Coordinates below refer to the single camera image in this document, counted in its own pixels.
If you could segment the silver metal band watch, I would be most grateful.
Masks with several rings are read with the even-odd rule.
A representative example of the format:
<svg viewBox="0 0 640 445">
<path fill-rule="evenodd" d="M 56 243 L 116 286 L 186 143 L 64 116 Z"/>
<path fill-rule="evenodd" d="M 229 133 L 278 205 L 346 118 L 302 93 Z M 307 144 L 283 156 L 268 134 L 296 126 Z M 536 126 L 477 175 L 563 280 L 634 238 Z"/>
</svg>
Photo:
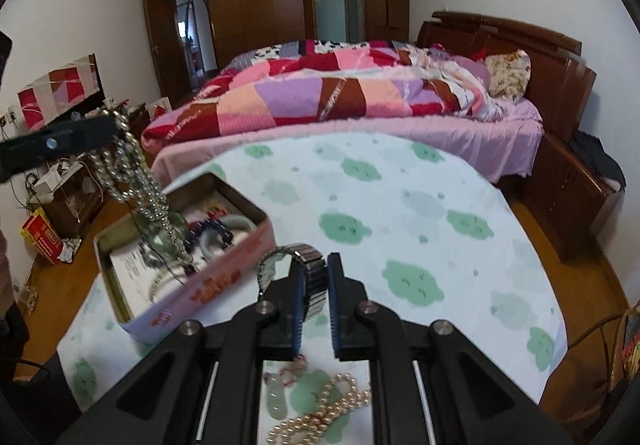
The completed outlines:
<svg viewBox="0 0 640 445">
<path fill-rule="evenodd" d="M 278 246 L 262 256 L 257 265 L 258 299 L 265 298 L 270 283 L 276 277 L 276 263 L 285 257 L 291 259 L 290 272 L 301 272 L 303 277 L 304 321 L 317 316 L 326 301 L 328 272 L 323 255 L 307 243 Z"/>
</svg>

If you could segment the pale jade bangle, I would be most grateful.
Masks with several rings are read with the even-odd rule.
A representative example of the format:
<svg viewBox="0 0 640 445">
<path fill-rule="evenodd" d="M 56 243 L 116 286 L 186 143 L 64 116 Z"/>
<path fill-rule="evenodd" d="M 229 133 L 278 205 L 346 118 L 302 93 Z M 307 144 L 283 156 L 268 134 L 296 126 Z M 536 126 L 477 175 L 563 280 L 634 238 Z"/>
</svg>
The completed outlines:
<svg viewBox="0 0 640 445">
<path fill-rule="evenodd" d="M 231 249 L 241 237 L 248 235 L 256 227 L 248 217 L 229 214 L 223 217 L 207 217 L 190 228 L 192 243 L 198 246 L 206 260 L 221 257 Z"/>
</svg>

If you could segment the cluttered tv cabinet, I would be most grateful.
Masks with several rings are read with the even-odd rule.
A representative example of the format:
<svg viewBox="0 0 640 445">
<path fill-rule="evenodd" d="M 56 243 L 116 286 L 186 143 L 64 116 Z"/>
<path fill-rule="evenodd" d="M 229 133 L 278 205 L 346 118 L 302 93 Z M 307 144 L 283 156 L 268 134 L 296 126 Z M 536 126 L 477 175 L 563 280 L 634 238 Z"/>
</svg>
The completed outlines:
<svg viewBox="0 0 640 445">
<path fill-rule="evenodd" d="M 25 187 L 29 210 L 41 209 L 61 239 L 84 238 L 108 199 L 85 153 L 49 164 L 41 176 L 28 173 Z"/>
</svg>

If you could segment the red cardboard box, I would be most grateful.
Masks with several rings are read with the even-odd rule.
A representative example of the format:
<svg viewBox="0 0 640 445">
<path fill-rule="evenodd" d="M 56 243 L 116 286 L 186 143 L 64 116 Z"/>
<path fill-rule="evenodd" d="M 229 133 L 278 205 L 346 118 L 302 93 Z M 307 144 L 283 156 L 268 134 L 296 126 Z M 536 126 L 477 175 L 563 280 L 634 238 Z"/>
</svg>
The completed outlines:
<svg viewBox="0 0 640 445">
<path fill-rule="evenodd" d="M 51 226 L 42 208 L 35 209 L 21 227 L 23 238 L 52 265 L 58 263 L 63 243 Z"/>
</svg>

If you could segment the printed booklet in tin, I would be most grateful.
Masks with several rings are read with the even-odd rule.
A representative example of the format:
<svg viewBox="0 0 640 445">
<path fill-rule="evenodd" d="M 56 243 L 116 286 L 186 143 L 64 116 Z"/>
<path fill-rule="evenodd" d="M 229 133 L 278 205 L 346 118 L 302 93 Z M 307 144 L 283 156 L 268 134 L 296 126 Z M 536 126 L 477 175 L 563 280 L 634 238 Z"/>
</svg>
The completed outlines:
<svg viewBox="0 0 640 445">
<path fill-rule="evenodd" d="M 181 238 L 180 245 L 175 244 L 162 223 L 150 222 L 138 212 L 131 214 L 134 238 L 108 252 L 114 297 L 122 302 L 126 321 L 141 316 L 219 259 L 203 257 L 200 248 L 192 243 L 190 228 L 207 217 L 229 214 L 239 215 L 240 210 L 218 192 L 184 209 L 171 210 L 168 220 L 174 234 Z"/>
</svg>

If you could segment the pink metal tin box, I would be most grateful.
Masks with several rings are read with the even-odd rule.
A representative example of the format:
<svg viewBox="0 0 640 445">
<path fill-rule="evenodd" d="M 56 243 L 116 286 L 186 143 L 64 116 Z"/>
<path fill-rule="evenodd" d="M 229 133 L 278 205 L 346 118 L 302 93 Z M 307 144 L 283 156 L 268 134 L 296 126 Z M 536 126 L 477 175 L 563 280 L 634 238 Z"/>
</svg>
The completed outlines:
<svg viewBox="0 0 640 445">
<path fill-rule="evenodd" d="M 180 176 L 165 190 L 166 231 L 139 213 L 94 240 L 116 321 L 153 343 L 253 272 L 276 245 L 268 215 L 219 165 Z"/>
</svg>

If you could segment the cloud pattern table cloth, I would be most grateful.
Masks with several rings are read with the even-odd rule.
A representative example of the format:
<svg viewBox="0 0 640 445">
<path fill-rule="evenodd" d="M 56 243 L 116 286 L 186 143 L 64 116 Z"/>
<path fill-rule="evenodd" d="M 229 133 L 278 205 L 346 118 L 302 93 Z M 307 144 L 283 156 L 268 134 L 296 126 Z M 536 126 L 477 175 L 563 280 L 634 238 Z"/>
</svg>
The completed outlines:
<svg viewBox="0 0 640 445">
<path fill-rule="evenodd" d="M 268 215 L 277 245 L 341 254 L 345 275 L 362 281 L 374 301 L 413 323 L 448 319 L 540 402 L 567 351 L 561 309 L 506 199 L 471 165 L 420 142 L 343 133 L 245 145 L 180 176 L 214 165 Z M 138 343 L 119 326 L 99 275 L 58 344 L 80 410 L 155 342 Z M 285 389 L 288 417 L 272 419 L 262 395 L 259 444 L 276 425 L 317 409 L 337 373 L 370 390 L 367 365 L 341 364 L 331 347 L 326 303 L 305 321 L 307 369 Z"/>
</svg>

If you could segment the wooden nightstand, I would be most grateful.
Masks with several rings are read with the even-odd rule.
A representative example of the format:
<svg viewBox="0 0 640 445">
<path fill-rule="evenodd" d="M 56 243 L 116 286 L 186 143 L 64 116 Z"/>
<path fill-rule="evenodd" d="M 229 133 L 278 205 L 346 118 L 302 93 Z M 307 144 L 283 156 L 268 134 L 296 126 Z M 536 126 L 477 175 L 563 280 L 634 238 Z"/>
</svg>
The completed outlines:
<svg viewBox="0 0 640 445">
<path fill-rule="evenodd" d="M 622 188 L 605 183 L 562 140 L 549 134 L 541 139 L 524 184 L 526 208 L 562 262 L 594 245 L 623 195 Z"/>
</svg>

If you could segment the pink bed sheet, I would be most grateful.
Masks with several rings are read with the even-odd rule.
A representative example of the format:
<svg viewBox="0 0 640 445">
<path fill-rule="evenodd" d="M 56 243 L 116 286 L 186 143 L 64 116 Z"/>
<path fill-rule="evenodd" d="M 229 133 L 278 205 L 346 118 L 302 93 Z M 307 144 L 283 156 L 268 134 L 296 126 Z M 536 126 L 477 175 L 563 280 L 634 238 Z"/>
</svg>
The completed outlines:
<svg viewBox="0 0 640 445">
<path fill-rule="evenodd" d="M 191 168 L 238 146 L 280 138 L 352 132 L 380 133 L 423 142 L 462 158 L 495 184 L 503 176 L 525 177 L 532 173 L 544 127 L 537 109 L 528 100 L 506 108 L 506 116 L 498 122 L 458 116 L 409 116 L 297 124 L 179 142 L 157 153 L 152 173 L 160 184 L 167 185 Z"/>
</svg>

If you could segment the patchwork quilt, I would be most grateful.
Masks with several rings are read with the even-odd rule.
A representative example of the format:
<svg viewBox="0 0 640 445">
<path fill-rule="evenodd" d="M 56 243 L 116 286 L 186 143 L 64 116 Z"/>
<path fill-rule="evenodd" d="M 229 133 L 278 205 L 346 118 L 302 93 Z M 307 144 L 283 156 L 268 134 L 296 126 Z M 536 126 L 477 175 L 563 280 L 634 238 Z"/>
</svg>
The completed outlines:
<svg viewBox="0 0 640 445">
<path fill-rule="evenodd" d="M 495 122 L 504 107 L 471 71 L 423 48 L 341 48 L 222 72 L 186 105 L 152 121 L 142 145 L 157 153 L 178 142 L 282 126 L 413 116 Z"/>
</svg>

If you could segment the dark clothes on nightstand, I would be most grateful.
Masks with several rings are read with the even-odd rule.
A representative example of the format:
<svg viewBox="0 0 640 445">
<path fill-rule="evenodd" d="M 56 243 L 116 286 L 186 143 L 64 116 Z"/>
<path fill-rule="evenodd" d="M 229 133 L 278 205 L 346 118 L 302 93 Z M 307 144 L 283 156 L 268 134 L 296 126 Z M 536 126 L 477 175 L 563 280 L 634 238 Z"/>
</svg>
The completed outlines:
<svg viewBox="0 0 640 445">
<path fill-rule="evenodd" d="M 596 136 L 578 131 L 568 142 L 568 147 L 578 159 L 597 177 L 615 191 L 626 188 L 626 178 L 620 165 L 604 150 Z"/>
</svg>

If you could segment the floral pillow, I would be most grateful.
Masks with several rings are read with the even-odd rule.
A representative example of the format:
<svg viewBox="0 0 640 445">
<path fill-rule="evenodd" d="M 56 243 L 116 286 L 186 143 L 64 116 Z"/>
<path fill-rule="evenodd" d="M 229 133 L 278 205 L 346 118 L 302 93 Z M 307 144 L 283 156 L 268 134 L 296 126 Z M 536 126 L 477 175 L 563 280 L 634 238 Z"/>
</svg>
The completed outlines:
<svg viewBox="0 0 640 445">
<path fill-rule="evenodd" d="M 532 74 L 532 62 L 525 50 L 490 55 L 485 59 L 485 67 L 490 75 L 488 92 L 491 97 L 512 102 L 524 97 Z"/>
</svg>

